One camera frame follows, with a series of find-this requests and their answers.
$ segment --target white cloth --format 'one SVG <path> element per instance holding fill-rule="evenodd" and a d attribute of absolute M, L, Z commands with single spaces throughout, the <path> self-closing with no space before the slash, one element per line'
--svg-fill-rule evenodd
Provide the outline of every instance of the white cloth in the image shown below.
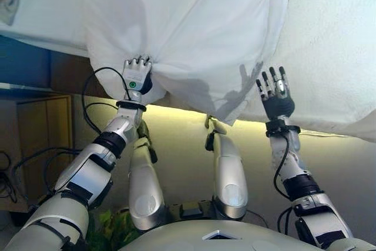
<path fill-rule="evenodd" d="M 376 0 L 289 0 L 276 52 L 305 129 L 376 142 Z M 242 119 L 264 121 L 254 93 Z"/>
<path fill-rule="evenodd" d="M 82 7 L 83 0 L 19 0 L 12 26 L 0 21 L 0 34 L 87 57 Z"/>
<path fill-rule="evenodd" d="M 154 60 L 154 102 L 165 90 L 192 108 L 232 123 L 251 99 L 261 61 L 277 45 L 287 0 L 85 0 L 87 47 L 94 69 L 123 69 L 140 53 Z M 98 73 L 122 99 L 116 74 Z"/>

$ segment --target black cable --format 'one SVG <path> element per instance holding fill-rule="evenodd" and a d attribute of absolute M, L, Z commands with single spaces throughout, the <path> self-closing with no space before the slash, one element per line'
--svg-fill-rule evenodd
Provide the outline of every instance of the black cable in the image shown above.
<path fill-rule="evenodd" d="M 2 185 L 0 193 L 3 193 L 6 190 L 6 195 L 0 195 L 0 198 L 11 198 L 11 201 L 13 203 L 17 203 L 16 191 L 12 186 L 9 177 L 5 174 L 5 171 L 7 171 L 11 167 L 11 157 L 5 151 L 0 151 L 0 153 L 3 154 L 8 161 L 6 167 L 0 168 L 0 184 Z"/>
<path fill-rule="evenodd" d="M 277 178 L 278 178 L 278 175 L 281 171 L 281 168 L 284 164 L 284 161 L 286 161 L 286 158 L 287 158 L 287 155 L 288 155 L 288 149 L 290 148 L 290 143 L 288 142 L 288 138 L 285 137 L 284 135 L 280 135 L 282 138 L 284 138 L 286 140 L 286 149 L 284 151 L 284 154 L 283 154 L 283 157 L 282 157 L 282 160 L 276 170 L 276 173 L 274 174 L 274 177 L 273 177 L 273 185 L 274 185 L 274 188 L 276 189 L 276 191 L 278 191 L 278 193 L 280 195 L 282 195 L 283 197 L 287 198 L 288 200 L 290 200 L 290 197 L 288 195 L 286 195 L 285 193 L 283 193 L 277 186 Z"/>
<path fill-rule="evenodd" d="M 290 207 L 290 210 L 286 213 L 286 220 L 284 222 L 284 234 L 288 235 L 288 221 L 290 220 L 290 214 L 293 211 L 293 208 Z"/>
<path fill-rule="evenodd" d="M 281 221 L 282 221 L 282 217 L 284 214 L 288 213 L 288 211 L 292 210 L 293 208 L 291 207 L 288 207 L 286 210 L 284 210 L 282 213 L 280 213 L 280 215 L 278 216 L 278 220 L 277 220 L 277 230 L 278 232 L 281 232 Z"/>
<path fill-rule="evenodd" d="M 247 212 L 248 212 L 248 213 L 251 213 L 251 214 L 253 214 L 253 215 L 257 216 L 257 217 L 259 217 L 259 218 L 264 222 L 265 227 L 266 227 L 266 228 L 269 228 L 269 225 L 268 225 L 267 221 L 265 220 L 264 217 L 262 217 L 262 215 L 260 215 L 260 214 L 258 214 L 258 213 L 256 213 L 256 212 L 254 212 L 254 211 L 248 210 L 248 209 L 247 209 Z"/>
<path fill-rule="evenodd" d="M 2 151 L 2 150 L 0 150 L 0 154 L 3 154 L 8 161 L 7 166 L 5 168 L 0 168 L 0 171 L 8 170 L 11 167 L 11 163 L 12 163 L 11 157 L 5 151 Z"/>
<path fill-rule="evenodd" d="M 93 103 L 89 103 L 89 104 L 87 104 L 87 105 L 85 106 L 86 110 L 89 109 L 89 108 L 90 108 L 91 106 L 93 106 L 93 105 L 106 105 L 106 106 L 110 106 L 110 107 L 112 107 L 112 108 L 115 109 L 115 110 L 118 109 L 118 107 L 116 107 L 116 106 L 114 106 L 114 105 L 112 105 L 112 104 L 110 104 L 110 103 L 104 103 L 104 102 L 93 102 Z"/>
<path fill-rule="evenodd" d="M 83 110 L 83 118 L 89 124 L 89 126 L 100 135 L 101 130 L 94 124 L 94 122 L 90 119 L 89 114 L 88 114 L 88 109 L 93 105 L 106 105 L 106 106 L 110 106 L 110 107 L 112 107 L 113 109 L 116 109 L 116 110 L 118 109 L 118 107 L 113 106 L 109 103 L 104 103 L 104 102 L 93 102 L 93 103 L 89 103 L 85 106 L 85 108 Z"/>
<path fill-rule="evenodd" d="M 49 165 L 51 164 L 52 160 L 54 160 L 56 157 L 58 157 L 59 155 L 62 155 L 62 154 L 70 154 L 70 155 L 78 155 L 79 152 L 70 152 L 70 151 L 60 151 L 58 153 L 56 153 L 55 155 L 51 156 L 50 158 L 47 159 L 47 161 L 45 162 L 45 167 L 43 169 L 43 181 L 45 183 L 45 186 L 48 190 L 48 192 L 53 195 L 53 191 L 51 190 L 51 188 L 49 187 L 49 183 L 48 183 L 48 180 L 47 180 L 47 171 L 48 171 L 48 167 Z"/>
<path fill-rule="evenodd" d="M 20 162 L 18 162 L 13 168 L 12 168 L 12 178 L 13 180 L 15 181 L 15 186 L 19 192 L 19 194 L 27 201 L 29 198 L 26 194 L 24 194 L 19 186 L 19 184 L 21 183 L 21 178 L 19 176 L 17 176 L 17 170 L 23 166 L 26 162 L 29 162 L 31 159 L 34 159 L 36 157 L 38 157 L 39 155 L 49 151 L 49 150 L 65 150 L 65 151 L 70 151 L 70 152 L 79 152 L 80 149 L 72 149 L 72 148 L 67 148 L 67 147 L 48 147 L 48 148 L 45 148 L 45 149 L 42 149 L 36 153 L 34 153 L 33 155 L 31 156 L 28 156 L 26 158 L 23 158 Z"/>
<path fill-rule="evenodd" d="M 83 109 L 83 118 L 85 119 L 85 121 L 88 123 L 88 125 L 98 134 L 100 135 L 101 131 L 100 129 L 93 123 L 93 121 L 90 119 L 89 115 L 88 115 L 88 112 L 86 111 L 86 106 L 85 106 L 85 92 L 86 92 L 86 88 L 88 88 L 88 85 L 89 85 L 89 82 L 90 80 L 92 79 L 93 76 L 95 76 L 96 73 L 102 71 L 102 70 L 105 70 L 105 69 L 108 69 L 108 70 L 112 70 L 114 72 L 116 72 L 120 78 L 122 79 L 122 82 L 123 82 L 123 87 L 125 89 L 125 92 L 127 93 L 127 96 L 128 96 L 128 100 L 131 101 L 131 98 L 130 98 L 130 95 L 129 95 L 129 91 L 128 91 L 128 87 L 127 87 L 127 84 L 123 78 L 123 76 L 117 71 L 115 70 L 114 68 L 111 68 L 111 67 L 102 67 L 102 68 L 99 68 L 97 70 L 95 70 L 86 80 L 85 80 L 85 83 L 83 85 L 83 89 L 82 89 L 82 93 L 81 93 L 81 104 L 82 104 L 82 109 Z"/>

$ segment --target wooden furniture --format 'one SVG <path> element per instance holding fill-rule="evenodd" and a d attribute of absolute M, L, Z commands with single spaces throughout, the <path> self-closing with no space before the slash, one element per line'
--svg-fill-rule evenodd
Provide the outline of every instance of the wooden furniture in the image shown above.
<path fill-rule="evenodd" d="M 21 159 L 48 147 L 73 146 L 72 107 L 69 95 L 47 97 L 11 97 L 0 95 L 0 150 L 5 151 L 12 161 L 11 168 Z M 32 159 L 19 170 L 21 189 L 28 195 L 26 201 L 17 192 L 17 203 L 10 198 L 0 198 L 0 210 L 27 212 L 31 204 L 46 194 L 43 182 L 44 163 L 54 150 Z M 72 160 L 72 156 L 60 155 L 50 165 L 48 181 L 52 185 L 61 171 Z M 0 155 L 0 166 L 6 166 Z M 6 174 L 13 186 L 11 168 Z"/>

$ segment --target wall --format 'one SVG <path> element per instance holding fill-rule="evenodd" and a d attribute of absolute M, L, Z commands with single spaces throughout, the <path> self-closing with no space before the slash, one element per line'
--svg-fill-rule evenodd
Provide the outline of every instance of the wall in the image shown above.
<path fill-rule="evenodd" d="M 79 97 L 75 97 L 76 145 L 83 147 L 95 137 L 82 119 Z M 88 103 L 99 99 L 88 98 Z M 92 120 L 104 128 L 115 110 L 93 106 Z M 205 116 L 172 108 L 148 106 L 144 120 L 149 126 L 159 161 L 155 165 L 167 203 L 210 199 L 213 156 L 204 149 Z M 273 188 L 271 149 L 262 123 L 237 121 L 228 134 L 244 159 L 249 189 L 249 209 L 262 214 L 276 229 L 279 213 L 288 202 Z M 347 221 L 354 236 L 376 243 L 376 144 L 349 137 L 301 135 L 301 155 L 316 181 Z M 98 212 L 127 206 L 127 170 L 130 147 L 113 171 L 114 186 Z M 254 216 L 247 222 L 261 225 Z M 293 224 L 291 234 L 296 236 Z"/>

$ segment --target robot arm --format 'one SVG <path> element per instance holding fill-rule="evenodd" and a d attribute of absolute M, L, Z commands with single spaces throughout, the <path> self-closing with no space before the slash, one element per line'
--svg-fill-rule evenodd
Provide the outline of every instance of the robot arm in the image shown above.
<path fill-rule="evenodd" d="M 205 148 L 214 152 L 213 202 L 226 219 L 241 219 L 247 210 L 248 189 L 239 150 L 219 121 L 207 116 L 205 126 Z"/>
<path fill-rule="evenodd" d="M 61 173 L 55 194 L 43 203 L 12 238 L 6 251 L 84 250 L 88 209 L 98 207 L 112 186 L 111 171 L 125 146 L 137 139 L 146 107 L 142 94 L 152 87 L 151 61 L 125 62 L 127 100 L 105 130 Z"/>
<path fill-rule="evenodd" d="M 300 128 L 290 125 L 288 117 L 294 112 L 294 102 L 290 96 L 286 73 L 280 67 L 281 78 L 270 68 L 273 83 L 265 72 L 262 73 L 266 92 L 261 82 L 257 86 L 269 122 L 266 123 L 267 136 L 273 150 L 273 165 L 276 177 L 279 175 L 291 201 L 291 207 L 299 217 L 296 228 L 299 238 L 307 243 L 330 251 L 370 250 L 370 244 L 353 239 L 350 228 L 340 216 L 329 197 L 320 189 L 311 173 L 300 160 Z"/>

